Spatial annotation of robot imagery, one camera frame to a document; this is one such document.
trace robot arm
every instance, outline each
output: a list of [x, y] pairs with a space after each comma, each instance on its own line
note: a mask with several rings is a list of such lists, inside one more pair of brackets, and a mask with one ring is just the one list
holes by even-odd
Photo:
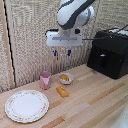
[[82, 43], [80, 26], [89, 23], [94, 10], [90, 6], [95, 0], [61, 0], [57, 13], [59, 30], [48, 30], [48, 46], [79, 46]]
[[82, 26], [91, 21], [94, 16], [93, 8], [90, 7], [95, 0], [62, 0], [57, 13], [57, 21], [63, 30], [75, 26]]

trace wooden table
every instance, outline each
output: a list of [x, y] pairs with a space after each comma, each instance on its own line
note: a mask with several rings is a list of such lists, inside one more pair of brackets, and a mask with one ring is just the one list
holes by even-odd
[[[109, 128], [128, 101], [128, 75], [113, 80], [86, 65], [66, 72], [74, 75], [73, 82], [64, 85], [69, 97], [62, 98], [56, 91], [62, 85], [58, 74], [52, 76], [48, 90], [41, 89], [37, 81], [0, 94], [0, 128]], [[44, 117], [28, 124], [8, 118], [5, 103], [21, 90], [36, 90], [47, 96], [50, 106]]]

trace black box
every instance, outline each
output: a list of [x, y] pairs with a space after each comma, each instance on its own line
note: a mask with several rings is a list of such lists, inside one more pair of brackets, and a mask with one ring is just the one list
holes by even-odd
[[99, 31], [93, 40], [87, 66], [110, 77], [118, 79], [128, 73], [128, 36]]

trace bowl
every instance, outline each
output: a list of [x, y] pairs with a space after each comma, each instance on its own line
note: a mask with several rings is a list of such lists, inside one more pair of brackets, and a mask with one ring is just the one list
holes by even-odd
[[[61, 79], [61, 74], [67, 75], [67, 76], [69, 77], [69, 81], [62, 80], [62, 79]], [[74, 76], [71, 75], [71, 74], [69, 74], [69, 73], [60, 73], [60, 74], [59, 74], [59, 80], [60, 80], [60, 83], [62, 83], [62, 84], [71, 84], [71, 82], [73, 81], [73, 79], [74, 79]]]

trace plate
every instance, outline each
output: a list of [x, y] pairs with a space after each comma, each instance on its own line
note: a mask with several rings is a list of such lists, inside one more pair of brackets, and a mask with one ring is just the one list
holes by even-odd
[[9, 118], [21, 123], [29, 123], [43, 117], [48, 111], [47, 97], [35, 90], [23, 90], [13, 94], [5, 104]]

